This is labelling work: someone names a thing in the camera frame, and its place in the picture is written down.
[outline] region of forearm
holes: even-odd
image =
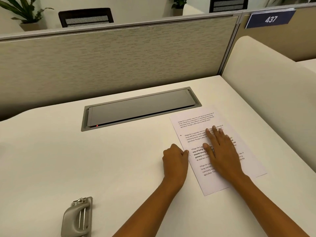
[[[178,190],[163,181],[113,237],[154,237]]]
[[[247,203],[269,237],[307,237],[308,235],[266,195],[248,176],[236,179],[233,187]]]

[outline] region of white sheet of paper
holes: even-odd
[[[211,145],[205,129],[208,128],[211,131],[214,125],[217,129],[221,128],[232,139],[239,154],[242,170],[246,175],[254,178],[267,173],[241,137],[214,107],[189,109],[172,115],[170,119],[182,147],[190,152],[189,162],[205,196],[230,187],[230,184],[212,167],[202,147],[203,143]]]

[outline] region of beige fabric panel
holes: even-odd
[[[236,21],[221,17],[0,42],[0,119],[217,75]]]
[[[244,16],[230,53],[240,37],[250,36],[296,62],[316,58],[316,25],[311,21],[316,7],[298,8],[288,24],[279,26],[245,29],[249,16]]]
[[[316,74],[241,37],[222,77],[316,172]]]

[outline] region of office chair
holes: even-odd
[[[110,8],[93,8],[58,13],[62,27],[113,23]]]
[[[247,9],[248,0],[211,0],[211,12],[225,12]]]

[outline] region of number sign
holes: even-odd
[[[295,9],[286,9],[282,11],[272,12],[260,12],[252,13],[247,25],[247,28],[262,27],[262,26],[276,26],[288,24],[295,13]]]

